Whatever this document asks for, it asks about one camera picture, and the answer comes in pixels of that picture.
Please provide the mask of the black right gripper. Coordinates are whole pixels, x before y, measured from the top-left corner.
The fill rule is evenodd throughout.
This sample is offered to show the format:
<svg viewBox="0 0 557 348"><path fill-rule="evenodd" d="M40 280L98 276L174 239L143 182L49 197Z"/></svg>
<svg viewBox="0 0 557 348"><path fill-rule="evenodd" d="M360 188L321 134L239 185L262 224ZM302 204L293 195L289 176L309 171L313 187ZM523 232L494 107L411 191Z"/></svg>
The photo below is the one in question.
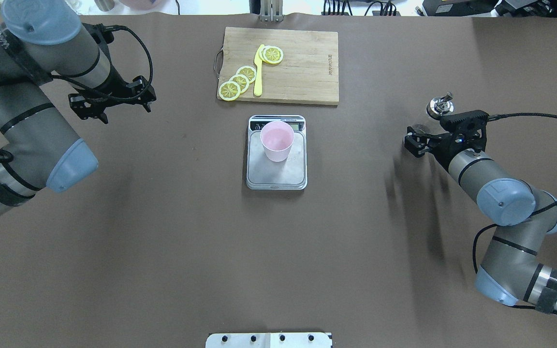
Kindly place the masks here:
<svg viewBox="0 0 557 348"><path fill-rule="evenodd" d="M443 116L440 125L446 133L437 134L429 126L409 126L404 148L416 158L431 152L440 165L449 165L460 152L485 150L489 114L482 110Z"/></svg>

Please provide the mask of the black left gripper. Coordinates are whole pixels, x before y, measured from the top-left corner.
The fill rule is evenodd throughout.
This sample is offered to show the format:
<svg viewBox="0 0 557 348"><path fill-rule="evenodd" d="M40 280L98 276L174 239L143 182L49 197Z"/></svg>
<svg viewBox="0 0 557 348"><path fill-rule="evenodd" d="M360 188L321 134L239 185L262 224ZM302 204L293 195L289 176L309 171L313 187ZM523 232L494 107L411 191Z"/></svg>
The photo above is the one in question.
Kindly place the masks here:
<svg viewBox="0 0 557 348"><path fill-rule="evenodd" d="M153 86L142 75L131 82L124 81L119 75L109 75L102 85L86 90L78 88L79 93L68 95L69 107L81 120L99 119L108 125L104 110L121 104L141 105L150 112L150 104L157 101Z"/></svg>

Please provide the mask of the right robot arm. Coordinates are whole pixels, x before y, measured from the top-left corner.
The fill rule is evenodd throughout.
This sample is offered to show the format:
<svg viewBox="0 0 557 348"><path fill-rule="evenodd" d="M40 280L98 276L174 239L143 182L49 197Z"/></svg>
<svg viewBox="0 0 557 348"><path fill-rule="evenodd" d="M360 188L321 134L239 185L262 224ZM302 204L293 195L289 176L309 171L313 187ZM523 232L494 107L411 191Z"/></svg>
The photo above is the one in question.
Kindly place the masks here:
<svg viewBox="0 0 557 348"><path fill-rule="evenodd" d="M516 116L438 113L443 133L409 126L404 147L415 157L432 154L492 220L486 253L472 262L476 289L504 306L557 315L557 269L537 260L544 238L557 232L557 198L511 176L485 152L488 123Z"/></svg>

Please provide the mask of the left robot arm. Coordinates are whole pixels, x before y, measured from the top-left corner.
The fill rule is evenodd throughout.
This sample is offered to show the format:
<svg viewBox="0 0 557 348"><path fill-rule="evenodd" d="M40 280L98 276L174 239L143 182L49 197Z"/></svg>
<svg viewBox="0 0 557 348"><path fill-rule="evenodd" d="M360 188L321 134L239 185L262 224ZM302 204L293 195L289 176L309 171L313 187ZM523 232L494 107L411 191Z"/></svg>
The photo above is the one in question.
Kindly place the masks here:
<svg viewBox="0 0 557 348"><path fill-rule="evenodd" d="M107 124L106 108L157 99L153 75L124 81L108 45L126 26L83 23L63 0L5 0L0 9L0 216L49 188L64 192L99 162L42 86L71 84L71 110Z"/></svg>

